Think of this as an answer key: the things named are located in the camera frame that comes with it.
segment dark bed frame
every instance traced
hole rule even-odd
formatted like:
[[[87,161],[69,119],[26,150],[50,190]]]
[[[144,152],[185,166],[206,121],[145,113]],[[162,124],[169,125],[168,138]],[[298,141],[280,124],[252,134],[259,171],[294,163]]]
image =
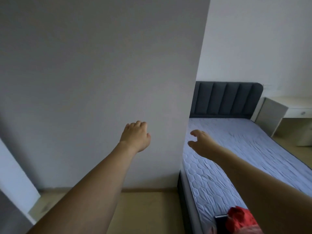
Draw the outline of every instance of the dark bed frame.
[[[259,83],[197,81],[193,94],[190,118],[250,119],[263,91]],[[186,234],[193,234],[181,174],[177,190],[180,198]]]

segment drawer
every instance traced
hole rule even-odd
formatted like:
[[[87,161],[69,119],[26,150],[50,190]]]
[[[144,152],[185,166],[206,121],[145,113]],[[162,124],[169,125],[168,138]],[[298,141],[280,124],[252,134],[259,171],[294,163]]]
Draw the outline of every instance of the drawer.
[[[289,108],[284,118],[312,118],[312,109],[310,108]]]

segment white bedside table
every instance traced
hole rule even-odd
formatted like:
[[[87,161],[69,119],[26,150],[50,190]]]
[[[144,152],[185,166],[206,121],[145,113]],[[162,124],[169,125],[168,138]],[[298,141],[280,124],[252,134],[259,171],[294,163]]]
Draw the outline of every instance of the white bedside table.
[[[272,137],[283,118],[312,118],[312,97],[265,98],[255,123]]]

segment bed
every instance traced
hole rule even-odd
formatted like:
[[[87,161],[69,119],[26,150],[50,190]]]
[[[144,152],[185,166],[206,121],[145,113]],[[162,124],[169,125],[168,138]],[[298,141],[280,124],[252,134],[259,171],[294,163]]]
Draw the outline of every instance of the bed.
[[[220,145],[255,167],[312,196],[312,171],[250,120],[263,87],[258,83],[196,82],[178,181],[186,233],[208,233],[214,217],[246,208],[223,170],[187,145],[189,133],[208,132]]]

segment headboard panel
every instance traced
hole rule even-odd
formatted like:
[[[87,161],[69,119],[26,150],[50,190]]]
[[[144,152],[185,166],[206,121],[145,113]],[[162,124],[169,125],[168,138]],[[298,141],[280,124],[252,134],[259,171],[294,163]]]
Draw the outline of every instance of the headboard panel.
[[[197,81],[190,118],[250,119],[262,91],[259,83]]]

